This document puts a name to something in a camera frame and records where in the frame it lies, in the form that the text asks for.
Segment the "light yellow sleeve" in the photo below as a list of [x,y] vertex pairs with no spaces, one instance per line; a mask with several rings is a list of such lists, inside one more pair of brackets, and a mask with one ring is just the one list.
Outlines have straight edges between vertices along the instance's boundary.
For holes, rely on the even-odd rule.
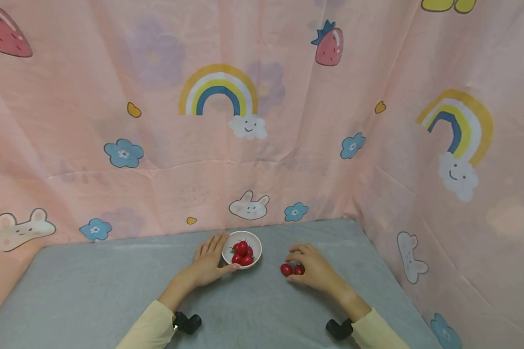
[[375,308],[351,327],[351,335],[361,349],[409,349]]
[[174,333],[173,312],[154,301],[130,327],[116,349],[164,349]]

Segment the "pink fabric backdrop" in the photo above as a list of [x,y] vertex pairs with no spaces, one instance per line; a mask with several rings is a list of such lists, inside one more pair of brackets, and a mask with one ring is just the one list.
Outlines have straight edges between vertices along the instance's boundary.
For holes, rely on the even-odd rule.
[[45,246],[344,216],[445,349],[524,348],[524,0],[0,0],[0,304]]

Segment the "black clamp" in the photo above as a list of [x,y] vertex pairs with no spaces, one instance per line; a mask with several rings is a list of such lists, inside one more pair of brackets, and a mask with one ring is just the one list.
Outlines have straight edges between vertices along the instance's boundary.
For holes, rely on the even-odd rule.
[[202,319],[196,314],[189,319],[182,312],[176,312],[175,317],[176,319],[173,321],[174,331],[179,330],[185,334],[194,334],[202,326]]
[[326,331],[332,335],[336,341],[343,341],[353,333],[353,327],[351,327],[351,319],[348,317],[341,325],[334,319],[330,319],[326,323]]

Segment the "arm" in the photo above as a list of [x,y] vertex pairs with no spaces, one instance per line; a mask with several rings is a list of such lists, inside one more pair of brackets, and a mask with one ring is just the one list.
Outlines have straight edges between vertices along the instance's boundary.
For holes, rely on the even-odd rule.
[[392,331],[379,313],[366,304],[342,279],[311,244],[296,245],[285,261],[299,261],[305,266],[304,275],[290,275],[287,280],[328,293],[353,321],[353,338],[361,349],[409,349]]
[[206,243],[196,249],[195,261],[178,273],[158,300],[142,313],[140,318],[116,346],[116,349],[163,349],[173,337],[174,312],[196,287],[206,286],[240,265],[218,268],[221,250],[229,234],[211,235]]

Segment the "gray table surface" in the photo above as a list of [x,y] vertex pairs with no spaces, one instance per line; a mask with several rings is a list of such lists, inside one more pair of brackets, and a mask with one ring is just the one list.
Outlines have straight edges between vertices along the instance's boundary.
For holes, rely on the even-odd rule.
[[[347,315],[327,296],[286,282],[288,247],[310,242],[413,349],[440,348],[359,225],[349,219],[248,228],[258,263],[195,291],[181,310],[202,327],[167,348],[357,348],[325,330]],[[113,349],[210,232],[43,249],[0,309],[0,349]]]

